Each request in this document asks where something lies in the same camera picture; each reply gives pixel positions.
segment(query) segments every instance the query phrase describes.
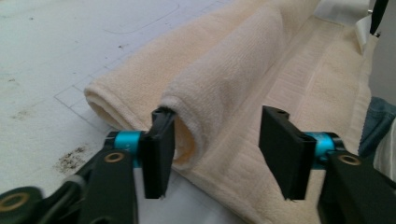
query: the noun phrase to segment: stain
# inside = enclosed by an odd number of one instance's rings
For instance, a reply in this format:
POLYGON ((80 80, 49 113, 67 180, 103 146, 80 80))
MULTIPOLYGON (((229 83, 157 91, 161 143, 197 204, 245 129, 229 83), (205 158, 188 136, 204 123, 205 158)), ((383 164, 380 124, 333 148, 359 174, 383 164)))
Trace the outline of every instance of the stain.
POLYGON ((125 49, 126 47, 128 47, 129 44, 125 44, 125 45, 119 45, 119 49, 125 49))
POLYGON ((71 152, 64 154, 54 167, 64 175, 72 175, 78 168, 85 164, 83 157, 88 149, 87 145, 73 149, 71 152))
POLYGON ((12 118, 12 119, 17 119, 17 120, 23 121, 23 120, 26 120, 26 119, 32 117, 32 115, 33 115, 33 112, 32 112, 32 111, 29 111, 29 110, 27 110, 27 109, 24 109, 24 110, 18 112, 17 115, 11 116, 11 118, 12 118))
POLYGON ((18 112, 18 114, 11 116, 12 119, 17 119, 20 121, 24 121, 26 119, 31 118, 34 114, 35 114, 35 109, 34 107, 41 104, 42 102, 44 102, 44 100, 39 101, 33 105, 29 105, 27 108, 21 110, 20 112, 18 112))

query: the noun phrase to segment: folded towel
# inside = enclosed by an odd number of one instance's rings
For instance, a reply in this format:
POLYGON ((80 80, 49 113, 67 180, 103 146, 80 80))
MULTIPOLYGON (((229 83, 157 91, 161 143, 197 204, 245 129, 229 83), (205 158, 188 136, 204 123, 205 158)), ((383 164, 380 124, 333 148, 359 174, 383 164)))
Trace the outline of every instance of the folded towel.
POLYGON ((192 183, 248 222, 318 223, 323 173, 311 175, 306 201, 284 202, 257 147, 266 104, 358 148, 376 39, 360 55, 353 28, 309 18, 317 2, 235 1, 97 78, 87 101, 121 129, 147 129, 158 105, 174 109, 174 165, 192 183))
POLYGON ((88 103, 115 128, 147 130, 150 113, 169 82, 264 2, 235 1, 153 40, 122 66, 94 80, 85 90, 88 103))

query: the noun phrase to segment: cream towel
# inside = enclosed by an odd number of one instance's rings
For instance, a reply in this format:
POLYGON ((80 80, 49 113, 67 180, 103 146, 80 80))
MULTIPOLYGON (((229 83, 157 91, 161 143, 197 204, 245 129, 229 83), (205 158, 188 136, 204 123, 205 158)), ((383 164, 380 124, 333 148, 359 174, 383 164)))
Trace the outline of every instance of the cream towel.
POLYGON ((190 181, 248 222, 318 223, 322 173, 311 176, 306 201, 284 202, 257 147, 267 104, 303 131, 336 132, 357 149, 375 39, 359 55, 352 28, 306 20, 316 3, 236 1, 96 79, 87 100, 115 127, 147 129, 161 99, 180 116, 175 166, 190 181))
POLYGON ((210 51, 265 1, 238 0, 153 40, 85 90, 95 112, 118 129, 147 130, 161 94, 183 69, 210 51))

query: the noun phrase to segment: blue ring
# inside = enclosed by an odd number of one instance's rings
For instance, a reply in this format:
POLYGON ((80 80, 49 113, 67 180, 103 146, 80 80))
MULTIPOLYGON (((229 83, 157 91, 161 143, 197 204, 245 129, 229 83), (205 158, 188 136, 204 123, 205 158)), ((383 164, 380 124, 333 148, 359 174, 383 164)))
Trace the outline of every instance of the blue ring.
POLYGON ((332 141, 332 138, 326 133, 305 133, 305 134, 317 140, 317 145, 315 146, 315 159, 312 168, 315 170, 325 169, 325 167, 322 164, 323 162, 326 162, 328 159, 327 153, 331 151, 335 151, 335 145, 334 142, 332 141))
POLYGON ((140 161, 137 157, 139 149, 140 131, 122 131, 119 132, 114 141, 115 149, 128 150, 133 158, 134 168, 140 167, 140 161))

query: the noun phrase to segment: blue cloth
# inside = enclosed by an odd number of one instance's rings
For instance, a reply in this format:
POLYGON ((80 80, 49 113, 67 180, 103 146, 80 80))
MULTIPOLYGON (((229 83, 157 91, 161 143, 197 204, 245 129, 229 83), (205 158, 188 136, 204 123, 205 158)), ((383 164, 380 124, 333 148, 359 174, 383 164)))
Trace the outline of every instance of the blue cloth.
POLYGON ((385 100, 373 97, 364 122, 359 155, 363 158, 373 157, 378 144, 388 133, 396 117, 396 106, 385 100))

